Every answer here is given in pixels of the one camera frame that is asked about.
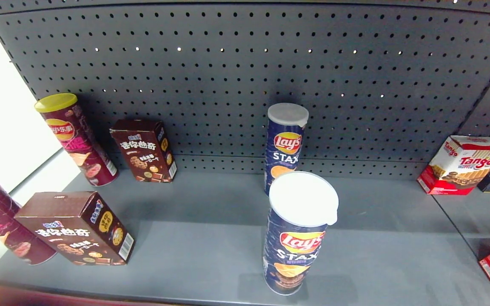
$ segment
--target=brown cookie box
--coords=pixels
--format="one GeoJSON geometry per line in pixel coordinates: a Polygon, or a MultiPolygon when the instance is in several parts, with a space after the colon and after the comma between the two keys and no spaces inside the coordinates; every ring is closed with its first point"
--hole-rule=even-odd
{"type": "Polygon", "coordinates": [[[125,265],[134,238],[97,192],[40,192],[14,217],[75,265],[125,265]]]}
{"type": "Polygon", "coordinates": [[[177,172],[161,121],[118,120],[109,129],[136,180],[171,182],[177,172]]]}

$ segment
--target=yellow plastic lid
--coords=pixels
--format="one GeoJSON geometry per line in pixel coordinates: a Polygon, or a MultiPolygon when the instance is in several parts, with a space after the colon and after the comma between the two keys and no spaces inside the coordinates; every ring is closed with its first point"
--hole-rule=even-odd
{"type": "Polygon", "coordinates": [[[62,110],[77,102],[77,96],[73,93],[57,93],[44,97],[35,103],[35,110],[39,113],[50,113],[62,110]]]}

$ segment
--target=red lay's can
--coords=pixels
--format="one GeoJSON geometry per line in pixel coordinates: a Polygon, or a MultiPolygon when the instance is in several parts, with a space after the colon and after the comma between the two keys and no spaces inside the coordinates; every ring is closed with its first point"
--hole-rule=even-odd
{"type": "Polygon", "coordinates": [[[302,148],[302,137],[309,112],[292,103],[278,103],[268,109],[268,136],[266,144],[265,191],[275,178],[296,170],[302,148]]]}
{"type": "Polygon", "coordinates": [[[95,141],[73,93],[59,93],[40,99],[35,110],[45,119],[62,147],[73,158],[93,186],[103,186],[118,176],[117,167],[95,141]]]}
{"type": "Polygon", "coordinates": [[[270,188],[271,209],[264,242],[264,279],[280,295],[300,289],[319,255],[329,225],[338,220],[338,194],[330,183],[309,172],[289,172],[270,188]],[[290,190],[292,201],[288,201],[290,190]]]}
{"type": "Polygon", "coordinates": [[[0,241],[29,265],[38,265],[52,258],[56,251],[14,219],[19,210],[18,203],[0,186],[0,241]]]}

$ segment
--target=white plastic lid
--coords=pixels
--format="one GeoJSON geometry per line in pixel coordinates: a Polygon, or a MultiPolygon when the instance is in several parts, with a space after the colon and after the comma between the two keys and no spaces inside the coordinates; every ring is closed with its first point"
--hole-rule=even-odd
{"type": "Polygon", "coordinates": [[[305,127],[309,112],[305,107],[293,103],[278,103],[268,108],[268,118],[282,125],[297,125],[305,127]]]}
{"type": "Polygon", "coordinates": [[[338,220],[336,190],[309,172],[288,172],[276,178],[270,187],[270,204],[282,219],[301,227],[332,225],[338,220]]]}

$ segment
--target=lay's logo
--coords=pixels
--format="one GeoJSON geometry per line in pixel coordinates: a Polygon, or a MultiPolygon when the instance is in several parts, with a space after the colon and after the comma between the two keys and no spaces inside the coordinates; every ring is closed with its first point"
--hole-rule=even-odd
{"type": "Polygon", "coordinates": [[[293,132],[283,132],[276,135],[273,144],[279,151],[292,155],[300,149],[302,136],[293,132]]]}
{"type": "Polygon", "coordinates": [[[60,141],[68,141],[74,137],[74,127],[70,122],[50,118],[46,120],[46,123],[56,135],[56,138],[60,141]]]}
{"type": "Polygon", "coordinates": [[[279,235],[279,241],[289,252],[293,252],[294,254],[308,254],[317,250],[324,236],[324,231],[282,232],[279,235]]]}

